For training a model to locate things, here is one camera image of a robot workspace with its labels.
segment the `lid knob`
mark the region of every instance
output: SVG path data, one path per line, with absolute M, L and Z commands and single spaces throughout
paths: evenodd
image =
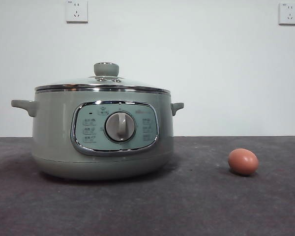
M 96 76 L 118 76 L 119 66 L 111 62 L 99 62 L 94 65 Z

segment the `control panel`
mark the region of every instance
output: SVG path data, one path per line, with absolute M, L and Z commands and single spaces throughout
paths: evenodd
M 158 137 L 154 108 L 146 103 L 96 101 L 75 111 L 71 141 L 86 154 L 131 151 L 151 146 Z

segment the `pot handle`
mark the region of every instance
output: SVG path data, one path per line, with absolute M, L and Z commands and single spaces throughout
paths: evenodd
M 37 102 L 27 100 L 12 100 L 12 107 L 22 108 L 27 110 L 30 117 L 35 117 L 37 112 Z
M 172 109 L 172 114 L 173 116 L 176 115 L 176 112 L 184 107 L 183 102 L 178 102 L 178 103 L 172 103 L 171 104 L 171 109 Z

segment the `pot base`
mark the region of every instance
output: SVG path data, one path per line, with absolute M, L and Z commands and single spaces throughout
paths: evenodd
M 113 162 L 62 162 L 34 157 L 39 168 L 52 176 L 78 180 L 104 180 L 138 176 L 165 165 L 171 153 L 146 159 Z

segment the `printed icon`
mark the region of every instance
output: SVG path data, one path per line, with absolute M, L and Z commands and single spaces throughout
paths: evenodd
M 143 141 L 149 141 L 151 140 L 151 135 L 150 134 L 144 134 L 143 135 Z
M 85 136 L 84 138 L 83 138 L 83 142 L 84 143 L 96 143 L 96 136 L 95 135 L 92 135 L 92 136 Z
M 84 119 L 83 120 L 83 125 L 85 125 L 85 126 L 96 125 L 96 120 L 94 118 Z
M 88 127 L 83 129 L 83 134 L 96 134 L 95 127 Z
M 143 124 L 151 124 L 150 118 L 143 118 L 142 121 L 143 121 Z
M 97 113 L 98 113 L 100 116 L 106 116 L 106 115 L 108 115 L 108 111 L 107 111 L 107 110 L 98 110 Z
M 152 126 L 143 126 L 143 133 L 150 133 L 152 132 Z

